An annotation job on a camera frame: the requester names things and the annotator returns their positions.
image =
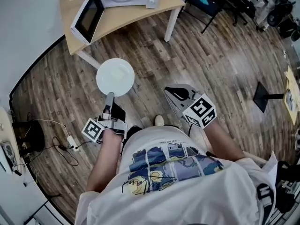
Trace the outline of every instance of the sneaker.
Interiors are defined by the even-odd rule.
[[[157,115],[154,119],[155,126],[163,126],[165,124],[164,118],[161,115]]]

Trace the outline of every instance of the person's hand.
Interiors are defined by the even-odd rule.
[[[123,136],[115,134],[112,129],[104,130],[102,138],[103,138],[103,143],[116,144],[116,145],[120,145],[123,140]]]

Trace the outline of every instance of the white wall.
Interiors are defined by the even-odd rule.
[[[0,181],[0,217],[2,219],[8,217],[9,225],[11,222],[15,225],[22,225],[47,201],[27,169],[25,174],[18,176],[8,174],[0,168]],[[46,205],[63,224],[69,224],[49,202]],[[60,224],[46,208],[37,213],[37,218],[44,225]]]
[[[63,35],[59,0],[0,0],[0,105],[30,65]]]

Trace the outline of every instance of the black stand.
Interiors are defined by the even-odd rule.
[[[269,99],[283,99],[284,95],[284,93],[269,94],[266,88],[260,82],[258,82],[253,101],[264,113]]]

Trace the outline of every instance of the table leg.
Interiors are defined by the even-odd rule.
[[[176,9],[173,9],[169,18],[169,23],[167,26],[167,31],[165,32],[165,41],[169,42],[170,38],[171,38],[171,34],[173,32],[175,23],[176,23],[176,19],[178,16],[178,13],[180,12],[181,7],[178,7]]]
[[[263,0],[255,1],[255,2],[253,3],[253,5],[256,6],[256,5],[259,4],[261,1],[263,1]]]
[[[79,57],[81,57],[83,60],[85,60],[86,62],[88,62],[89,64],[91,64],[94,68],[98,69],[100,67],[100,63],[98,63],[92,56],[90,56],[89,54],[87,54],[84,51],[78,51],[76,53]]]
[[[285,97],[284,93],[278,93],[278,94],[266,94],[263,95],[263,99],[270,100],[270,99],[283,99]]]

